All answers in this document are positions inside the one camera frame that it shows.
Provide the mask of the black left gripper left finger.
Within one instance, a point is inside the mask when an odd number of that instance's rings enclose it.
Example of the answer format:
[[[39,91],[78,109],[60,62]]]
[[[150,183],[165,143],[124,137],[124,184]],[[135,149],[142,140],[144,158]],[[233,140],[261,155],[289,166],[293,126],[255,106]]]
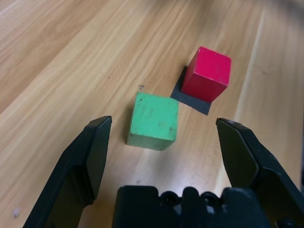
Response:
[[[92,120],[63,151],[24,227],[76,228],[97,198],[112,118]]]

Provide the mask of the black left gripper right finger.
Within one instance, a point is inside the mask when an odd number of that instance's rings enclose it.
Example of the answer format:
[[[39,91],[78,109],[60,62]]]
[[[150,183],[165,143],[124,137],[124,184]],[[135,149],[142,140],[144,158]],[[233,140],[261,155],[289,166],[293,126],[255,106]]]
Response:
[[[224,167],[232,187],[250,188],[274,228],[304,226],[304,197],[276,157],[240,123],[216,120]]]

